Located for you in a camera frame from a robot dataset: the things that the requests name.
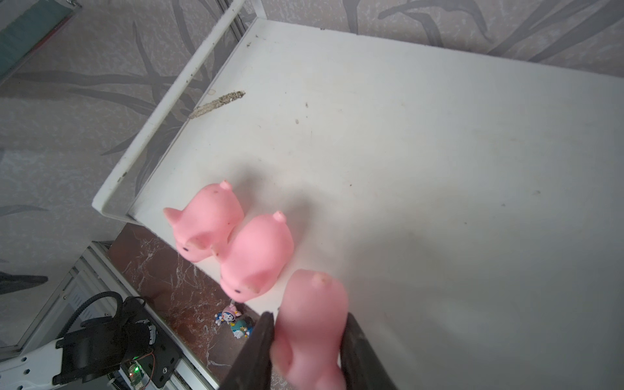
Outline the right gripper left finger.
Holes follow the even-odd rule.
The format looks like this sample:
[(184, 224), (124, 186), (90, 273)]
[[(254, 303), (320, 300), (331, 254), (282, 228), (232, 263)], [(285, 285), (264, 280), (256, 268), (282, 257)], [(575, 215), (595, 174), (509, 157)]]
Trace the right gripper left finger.
[(270, 350), (275, 338), (275, 319), (263, 312), (219, 390), (266, 390), (271, 388)]

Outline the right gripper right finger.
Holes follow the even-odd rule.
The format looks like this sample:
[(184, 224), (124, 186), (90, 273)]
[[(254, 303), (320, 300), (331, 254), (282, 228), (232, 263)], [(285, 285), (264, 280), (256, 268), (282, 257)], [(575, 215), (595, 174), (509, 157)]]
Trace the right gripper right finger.
[(340, 358), (347, 389), (397, 390), (352, 313), (348, 313)]

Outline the pink pig toy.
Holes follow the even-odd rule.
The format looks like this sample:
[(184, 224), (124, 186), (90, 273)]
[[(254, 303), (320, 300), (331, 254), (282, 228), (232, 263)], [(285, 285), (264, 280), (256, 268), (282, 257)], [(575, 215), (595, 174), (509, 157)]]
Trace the pink pig toy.
[(345, 389), (338, 360), (349, 299), (327, 273), (299, 269), (290, 277), (278, 310), (271, 362), (296, 389)]
[(220, 286), (235, 302), (267, 293), (292, 259), (294, 240), (281, 211), (253, 218), (229, 244), (214, 244)]
[(203, 187), (184, 209), (166, 207), (163, 213), (172, 227), (177, 251), (191, 263), (209, 258), (211, 247), (226, 243), (245, 217), (227, 180)]

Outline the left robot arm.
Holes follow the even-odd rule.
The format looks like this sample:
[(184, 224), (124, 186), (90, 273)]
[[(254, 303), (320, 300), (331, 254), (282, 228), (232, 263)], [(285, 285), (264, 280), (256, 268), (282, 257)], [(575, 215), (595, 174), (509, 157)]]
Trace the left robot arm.
[[(88, 319), (79, 330), (70, 331), (86, 309), (105, 298), (115, 302), (113, 315)], [(151, 354), (157, 328), (148, 319), (135, 319), (132, 302), (112, 291), (87, 299), (53, 341), (1, 362), (1, 388), (57, 389), (78, 380), (86, 383)]]

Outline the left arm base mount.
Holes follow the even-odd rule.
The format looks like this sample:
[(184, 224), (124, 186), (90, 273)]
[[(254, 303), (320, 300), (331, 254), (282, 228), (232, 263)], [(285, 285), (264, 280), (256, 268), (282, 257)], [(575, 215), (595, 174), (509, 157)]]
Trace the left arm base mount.
[(158, 317), (151, 315), (146, 301), (140, 297), (124, 301), (121, 324), (128, 340), (122, 371), (128, 375), (128, 366), (137, 362), (150, 376), (145, 389), (165, 388), (182, 358), (178, 344)]

